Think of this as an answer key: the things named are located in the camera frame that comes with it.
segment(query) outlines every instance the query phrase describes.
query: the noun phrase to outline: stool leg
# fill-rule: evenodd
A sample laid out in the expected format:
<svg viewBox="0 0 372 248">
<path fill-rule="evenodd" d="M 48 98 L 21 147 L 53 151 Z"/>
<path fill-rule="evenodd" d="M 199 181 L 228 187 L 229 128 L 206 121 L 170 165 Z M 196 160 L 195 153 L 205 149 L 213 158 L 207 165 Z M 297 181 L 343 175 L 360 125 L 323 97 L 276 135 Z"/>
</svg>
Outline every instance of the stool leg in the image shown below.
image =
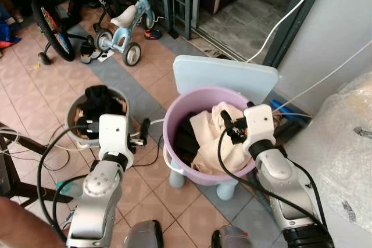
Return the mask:
<svg viewBox="0 0 372 248">
<path fill-rule="evenodd" d="M 229 180 L 220 183 L 217 186 L 217 196 L 221 200 L 230 200 L 234 196 L 235 186 L 238 184 L 237 180 Z"/>
<path fill-rule="evenodd" d="M 171 166 L 178 169 L 180 168 L 174 160 L 172 160 Z M 173 188 L 181 188 L 185 184 L 185 177 L 182 174 L 171 170 L 169 175 L 169 184 Z"/>
</svg>

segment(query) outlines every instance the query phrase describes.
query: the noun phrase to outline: person's arm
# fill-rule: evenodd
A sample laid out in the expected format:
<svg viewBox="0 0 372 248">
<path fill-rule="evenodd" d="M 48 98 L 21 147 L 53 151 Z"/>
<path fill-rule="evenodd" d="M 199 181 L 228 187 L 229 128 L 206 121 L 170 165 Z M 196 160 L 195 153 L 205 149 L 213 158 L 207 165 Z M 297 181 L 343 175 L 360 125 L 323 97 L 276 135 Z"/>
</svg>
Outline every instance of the person's arm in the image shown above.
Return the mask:
<svg viewBox="0 0 372 248">
<path fill-rule="evenodd" d="M 11 248 L 65 248 L 53 228 L 11 200 L 0 197 L 0 243 Z"/>
</svg>

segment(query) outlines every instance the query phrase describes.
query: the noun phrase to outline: black cloth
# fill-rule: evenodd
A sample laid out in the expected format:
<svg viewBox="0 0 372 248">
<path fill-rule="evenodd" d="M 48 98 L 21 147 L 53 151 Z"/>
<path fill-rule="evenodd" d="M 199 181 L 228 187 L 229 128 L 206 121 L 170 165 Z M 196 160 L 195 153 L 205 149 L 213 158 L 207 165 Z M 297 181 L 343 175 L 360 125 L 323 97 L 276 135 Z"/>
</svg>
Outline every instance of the black cloth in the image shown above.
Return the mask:
<svg viewBox="0 0 372 248">
<path fill-rule="evenodd" d="M 173 148 L 177 156 L 189 167 L 200 148 L 190 123 L 190 118 L 194 115 L 190 113 L 181 120 L 173 141 Z"/>
<path fill-rule="evenodd" d="M 86 120 L 99 121 L 99 117 L 105 113 L 126 115 L 123 111 L 123 106 L 112 96 L 109 89 L 105 85 L 94 85 L 85 90 L 87 100 L 77 105 L 83 111 L 82 117 L 77 121 L 77 125 L 84 125 Z M 98 133 L 88 133 L 87 129 L 79 128 L 80 133 L 89 137 L 89 139 L 97 139 Z"/>
</svg>

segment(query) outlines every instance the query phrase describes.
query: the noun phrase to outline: white wall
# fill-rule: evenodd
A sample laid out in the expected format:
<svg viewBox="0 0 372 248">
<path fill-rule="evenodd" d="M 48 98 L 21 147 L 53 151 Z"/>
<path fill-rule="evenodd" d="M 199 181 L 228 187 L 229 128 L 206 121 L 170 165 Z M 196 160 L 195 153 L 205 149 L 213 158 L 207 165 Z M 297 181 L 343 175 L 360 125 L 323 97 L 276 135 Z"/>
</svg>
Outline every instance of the white wall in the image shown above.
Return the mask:
<svg viewBox="0 0 372 248">
<path fill-rule="evenodd" d="M 316 0 L 280 68 L 276 93 L 290 99 L 351 57 L 372 38 L 372 0 Z M 343 83 L 372 70 L 372 46 L 293 104 L 315 114 Z"/>
</svg>

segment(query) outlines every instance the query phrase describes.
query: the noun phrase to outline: white bike seat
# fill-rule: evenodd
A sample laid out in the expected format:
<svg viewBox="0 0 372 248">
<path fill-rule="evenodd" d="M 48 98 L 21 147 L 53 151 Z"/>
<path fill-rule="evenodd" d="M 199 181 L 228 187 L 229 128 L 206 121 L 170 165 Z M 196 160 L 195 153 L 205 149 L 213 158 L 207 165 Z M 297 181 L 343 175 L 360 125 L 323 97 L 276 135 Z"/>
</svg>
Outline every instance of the white bike seat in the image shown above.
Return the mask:
<svg viewBox="0 0 372 248">
<path fill-rule="evenodd" d="M 111 19 L 111 23 L 118 27 L 128 28 L 132 24 L 137 8 L 134 5 L 129 6 L 121 15 Z"/>
</svg>

